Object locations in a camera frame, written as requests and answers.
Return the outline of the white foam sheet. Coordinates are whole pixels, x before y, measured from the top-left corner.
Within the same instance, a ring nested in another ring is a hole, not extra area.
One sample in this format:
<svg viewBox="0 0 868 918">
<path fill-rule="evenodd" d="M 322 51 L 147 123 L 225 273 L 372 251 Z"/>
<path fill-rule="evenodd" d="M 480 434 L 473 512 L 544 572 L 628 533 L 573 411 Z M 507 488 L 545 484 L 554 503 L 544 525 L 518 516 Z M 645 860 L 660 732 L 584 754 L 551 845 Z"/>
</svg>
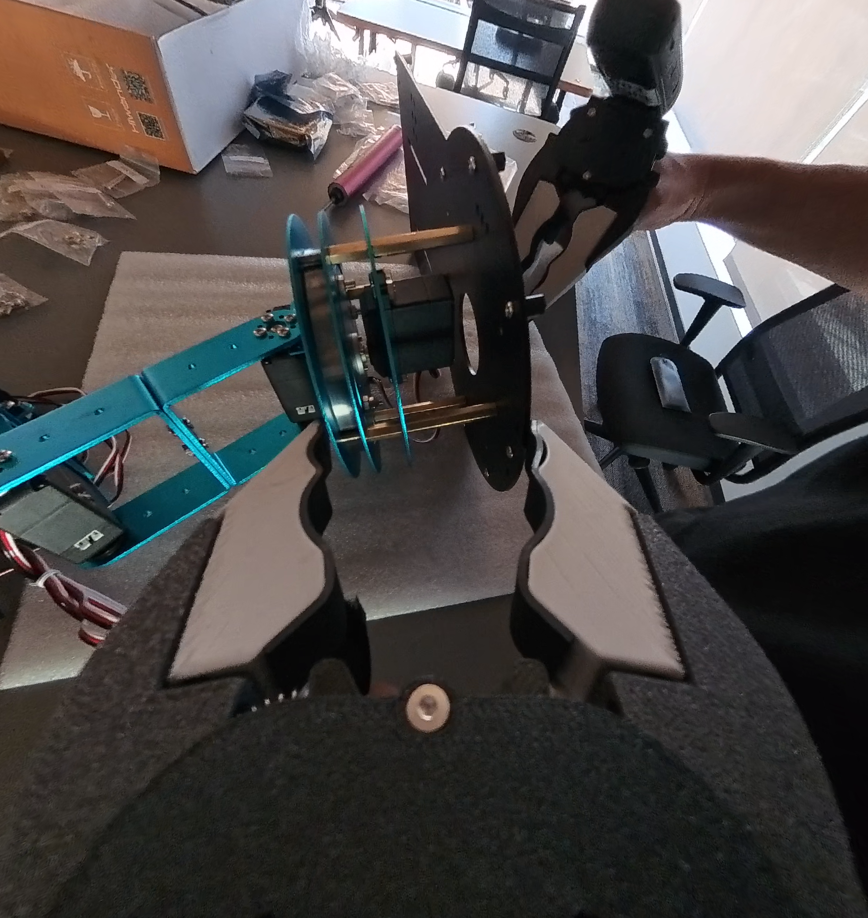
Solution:
<svg viewBox="0 0 868 918">
<path fill-rule="evenodd" d="M 119 257 L 96 333 L 83 388 L 94 391 L 292 300 L 279 259 L 130 251 Z M 549 328 L 565 314 L 574 325 L 554 343 Z M 591 468 L 597 459 L 582 427 L 580 374 L 573 406 L 553 358 L 563 345 L 579 362 L 575 300 L 530 325 L 532 417 Z M 224 446 L 273 419 L 279 403 L 260 366 L 253 366 L 182 403 L 183 414 L 210 445 Z M 524 474 L 497 492 L 480 473 L 462 428 L 436 441 L 414 442 L 412 463 L 401 442 L 381 447 L 382 470 L 361 460 L 352 478 L 337 460 L 326 480 L 333 515 L 325 541 L 342 589 L 357 596 L 368 619 L 478 601 L 513 592 L 520 551 L 531 537 L 523 504 Z M 123 502 L 174 476 L 193 460 L 158 419 L 132 432 Z M 219 513 L 218 502 L 115 564 L 82 570 L 76 580 L 125 605 L 133 602 L 191 534 Z M 0 665 L 0 690 L 73 678 L 92 648 L 78 625 L 42 591 L 27 588 Z"/>
</svg>

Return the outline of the black mesh chair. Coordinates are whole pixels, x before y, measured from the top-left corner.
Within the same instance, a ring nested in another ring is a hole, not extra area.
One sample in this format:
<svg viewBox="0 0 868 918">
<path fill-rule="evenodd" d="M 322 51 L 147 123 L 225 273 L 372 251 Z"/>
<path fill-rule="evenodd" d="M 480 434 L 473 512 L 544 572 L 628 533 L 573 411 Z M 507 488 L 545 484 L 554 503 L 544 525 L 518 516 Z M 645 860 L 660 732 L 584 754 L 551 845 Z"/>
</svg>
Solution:
<svg viewBox="0 0 868 918">
<path fill-rule="evenodd" d="M 438 86 L 505 104 L 518 83 L 516 109 L 556 124 L 564 67 L 585 14 L 585 6 L 567 2 L 474 1 L 457 73 L 442 71 Z"/>
</svg>

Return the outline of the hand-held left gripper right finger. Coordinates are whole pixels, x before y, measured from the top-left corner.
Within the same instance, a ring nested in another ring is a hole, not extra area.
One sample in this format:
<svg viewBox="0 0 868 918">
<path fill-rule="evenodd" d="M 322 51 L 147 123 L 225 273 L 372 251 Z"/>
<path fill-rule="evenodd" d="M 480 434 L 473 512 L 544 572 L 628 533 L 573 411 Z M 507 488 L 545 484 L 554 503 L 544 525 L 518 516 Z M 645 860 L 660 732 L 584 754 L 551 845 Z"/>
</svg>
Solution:
<svg viewBox="0 0 868 918">
<path fill-rule="evenodd" d="M 612 673 L 683 681 L 685 665 L 635 514 L 551 428 L 532 422 L 511 636 L 552 694 L 587 700 Z"/>
</svg>

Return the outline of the silver foil bag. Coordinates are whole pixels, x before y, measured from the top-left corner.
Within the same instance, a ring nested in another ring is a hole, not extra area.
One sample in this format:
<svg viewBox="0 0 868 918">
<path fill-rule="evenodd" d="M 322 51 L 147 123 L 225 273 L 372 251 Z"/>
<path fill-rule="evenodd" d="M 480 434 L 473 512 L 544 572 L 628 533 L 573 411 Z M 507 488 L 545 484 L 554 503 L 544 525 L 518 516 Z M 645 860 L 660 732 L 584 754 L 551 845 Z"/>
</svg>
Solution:
<svg viewBox="0 0 868 918">
<path fill-rule="evenodd" d="M 289 93 L 292 76 L 283 71 L 256 75 L 242 112 L 244 129 L 262 142 L 281 145 L 316 160 L 333 126 L 333 113 L 315 100 Z"/>
</svg>

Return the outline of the black office chair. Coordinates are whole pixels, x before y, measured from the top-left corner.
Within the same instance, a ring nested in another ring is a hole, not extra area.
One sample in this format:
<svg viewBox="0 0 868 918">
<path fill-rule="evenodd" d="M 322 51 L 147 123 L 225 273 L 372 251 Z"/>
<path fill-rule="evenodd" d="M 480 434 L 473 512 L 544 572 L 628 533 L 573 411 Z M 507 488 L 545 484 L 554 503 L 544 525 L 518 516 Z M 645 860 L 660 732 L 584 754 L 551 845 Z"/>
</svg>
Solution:
<svg viewBox="0 0 868 918">
<path fill-rule="evenodd" d="M 627 458 L 655 513 L 650 465 L 689 469 L 702 486 L 755 482 L 788 459 L 868 421 L 868 298 L 832 284 L 755 326 L 712 365 L 691 344 L 738 287 L 693 273 L 673 286 L 702 299 L 678 342 L 648 334 L 607 338 L 597 360 L 607 468 Z"/>
</svg>

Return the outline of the maroon electric screwdriver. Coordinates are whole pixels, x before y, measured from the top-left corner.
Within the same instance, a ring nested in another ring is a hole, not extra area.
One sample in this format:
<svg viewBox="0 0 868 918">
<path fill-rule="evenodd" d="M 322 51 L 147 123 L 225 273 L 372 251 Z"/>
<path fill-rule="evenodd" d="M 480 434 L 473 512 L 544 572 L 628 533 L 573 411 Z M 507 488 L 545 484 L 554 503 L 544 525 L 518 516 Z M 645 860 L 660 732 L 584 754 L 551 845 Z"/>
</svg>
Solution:
<svg viewBox="0 0 868 918">
<path fill-rule="evenodd" d="M 340 208 L 372 185 L 403 147 L 400 125 L 368 135 L 355 148 L 327 186 L 326 209 Z"/>
</svg>

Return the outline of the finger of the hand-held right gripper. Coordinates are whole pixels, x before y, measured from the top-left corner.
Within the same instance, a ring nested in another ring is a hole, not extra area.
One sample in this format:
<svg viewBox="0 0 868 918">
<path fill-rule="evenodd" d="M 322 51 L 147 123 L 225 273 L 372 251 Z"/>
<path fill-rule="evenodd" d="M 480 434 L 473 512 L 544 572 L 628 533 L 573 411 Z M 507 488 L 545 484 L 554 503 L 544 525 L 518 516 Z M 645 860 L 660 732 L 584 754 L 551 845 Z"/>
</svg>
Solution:
<svg viewBox="0 0 868 918">
<path fill-rule="evenodd" d="M 636 211 L 589 208 L 556 230 L 554 237 L 540 239 L 528 267 L 528 295 L 541 295 L 547 305 L 554 304 L 629 235 L 637 219 Z"/>
<path fill-rule="evenodd" d="M 515 218 L 515 234 L 524 276 L 554 276 L 562 270 L 567 244 L 566 214 L 555 186 L 539 179 Z"/>
</svg>

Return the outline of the crumpled clear plastic wrap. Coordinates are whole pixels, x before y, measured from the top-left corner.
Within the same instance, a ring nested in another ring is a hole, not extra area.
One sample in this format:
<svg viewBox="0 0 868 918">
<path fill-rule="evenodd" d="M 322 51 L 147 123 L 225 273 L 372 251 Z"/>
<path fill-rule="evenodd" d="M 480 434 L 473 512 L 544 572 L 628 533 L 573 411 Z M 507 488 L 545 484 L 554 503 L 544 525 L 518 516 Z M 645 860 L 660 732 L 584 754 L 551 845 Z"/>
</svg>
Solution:
<svg viewBox="0 0 868 918">
<path fill-rule="evenodd" d="M 394 75 L 349 56 L 328 29 L 308 29 L 303 56 L 304 74 L 299 83 L 333 113 L 334 130 L 354 141 L 348 157 L 368 135 L 401 126 Z M 332 178 L 348 157 L 334 168 Z M 385 172 L 351 201 L 408 212 L 403 147 Z"/>
</svg>

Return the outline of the small labelled zip bag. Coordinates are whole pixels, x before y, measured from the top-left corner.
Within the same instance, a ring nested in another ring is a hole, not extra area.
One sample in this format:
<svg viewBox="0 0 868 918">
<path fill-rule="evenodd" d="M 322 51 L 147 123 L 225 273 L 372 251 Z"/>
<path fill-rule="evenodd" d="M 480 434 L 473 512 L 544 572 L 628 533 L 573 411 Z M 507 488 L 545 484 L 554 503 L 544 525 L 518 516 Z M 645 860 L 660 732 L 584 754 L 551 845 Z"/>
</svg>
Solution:
<svg viewBox="0 0 868 918">
<path fill-rule="evenodd" d="M 244 144 L 229 144 L 221 154 L 225 173 L 233 178 L 272 178 L 267 157 Z"/>
</svg>

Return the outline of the blue toy robot arm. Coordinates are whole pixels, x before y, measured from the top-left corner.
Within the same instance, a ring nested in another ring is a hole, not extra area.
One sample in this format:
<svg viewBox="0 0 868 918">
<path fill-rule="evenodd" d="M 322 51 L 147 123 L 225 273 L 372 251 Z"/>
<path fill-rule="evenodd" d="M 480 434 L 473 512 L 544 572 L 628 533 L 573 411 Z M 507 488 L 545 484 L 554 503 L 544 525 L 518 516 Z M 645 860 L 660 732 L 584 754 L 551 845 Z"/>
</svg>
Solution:
<svg viewBox="0 0 868 918">
<path fill-rule="evenodd" d="M 512 488 L 531 421 L 530 306 L 496 157 L 471 129 L 444 136 L 397 62 L 412 230 L 334 244 L 290 216 L 292 302 L 65 404 L 0 393 L 0 559 L 99 645 L 124 607 L 48 565 L 112 563 L 261 472 L 306 425 L 351 476 L 380 444 L 463 425 L 478 469 Z M 260 366 L 279 414 L 215 447 L 182 403 Z M 132 432 L 158 419 L 193 463 L 123 502 Z"/>
</svg>

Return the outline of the orange and white cardboard box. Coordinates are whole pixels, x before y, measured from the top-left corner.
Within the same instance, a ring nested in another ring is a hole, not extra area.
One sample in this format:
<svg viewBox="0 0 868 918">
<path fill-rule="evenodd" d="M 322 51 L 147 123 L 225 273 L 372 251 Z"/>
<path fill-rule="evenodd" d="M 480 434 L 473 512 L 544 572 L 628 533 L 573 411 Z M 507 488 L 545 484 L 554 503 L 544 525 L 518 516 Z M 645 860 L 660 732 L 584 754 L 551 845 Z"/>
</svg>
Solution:
<svg viewBox="0 0 868 918">
<path fill-rule="evenodd" d="M 188 174 L 242 131 L 256 76 L 295 73 L 305 1 L 0 1 L 0 124 Z"/>
</svg>

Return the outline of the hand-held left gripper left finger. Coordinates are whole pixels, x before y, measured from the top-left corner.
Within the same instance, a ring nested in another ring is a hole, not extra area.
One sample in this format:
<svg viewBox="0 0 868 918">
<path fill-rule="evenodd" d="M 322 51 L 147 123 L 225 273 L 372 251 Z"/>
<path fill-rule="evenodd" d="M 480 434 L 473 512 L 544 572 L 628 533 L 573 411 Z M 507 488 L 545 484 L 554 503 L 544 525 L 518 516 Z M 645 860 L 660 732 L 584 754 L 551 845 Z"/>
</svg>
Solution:
<svg viewBox="0 0 868 918">
<path fill-rule="evenodd" d="M 315 666 L 367 696 L 366 616 L 324 540 L 332 508 L 325 430 L 307 424 L 227 503 L 166 675 L 171 687 L 244 678 L 263 699 L 306 688 Z"/>
</svg>

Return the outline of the pile of small screw bags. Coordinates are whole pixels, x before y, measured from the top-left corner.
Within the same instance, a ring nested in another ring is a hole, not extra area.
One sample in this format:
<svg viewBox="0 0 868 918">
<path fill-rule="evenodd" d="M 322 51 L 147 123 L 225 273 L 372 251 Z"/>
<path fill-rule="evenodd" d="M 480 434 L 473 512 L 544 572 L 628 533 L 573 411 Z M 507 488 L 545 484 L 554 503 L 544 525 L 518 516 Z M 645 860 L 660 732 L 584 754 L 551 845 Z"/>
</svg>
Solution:
<svg viewBox="0 0 868 918">
<path fill-rule="evenodd" d="M 133 219 L 120 201 L 161 178 L 159 161 L 133 148 L 68 174 L 5 171 L 12 154 L 0 147 L 0 240 L 19 237 L 84 267 L 108 240 L 81 220 Z"/>
</svg>

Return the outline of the grey background table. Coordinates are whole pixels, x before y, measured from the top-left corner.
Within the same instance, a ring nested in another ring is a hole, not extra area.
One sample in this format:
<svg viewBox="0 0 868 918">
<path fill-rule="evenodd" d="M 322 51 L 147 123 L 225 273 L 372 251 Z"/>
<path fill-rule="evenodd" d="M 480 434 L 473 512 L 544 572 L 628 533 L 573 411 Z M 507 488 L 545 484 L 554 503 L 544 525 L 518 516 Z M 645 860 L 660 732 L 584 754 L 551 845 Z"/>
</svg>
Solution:
<svg viewBox="0 0 868 918">
<path fill-rule="evenodd" d="M 471 12 L 446 2 L 433 1 L 349 1 L 335 13 L 336 22 L 364 32 L 405 40 L 457 56 L 463 50 Z M 596 88 L 595 72 L 586 46 L 586 28 L 579 29 L 564 67 L 559 87 L 587 98 Z"/>
</svg>

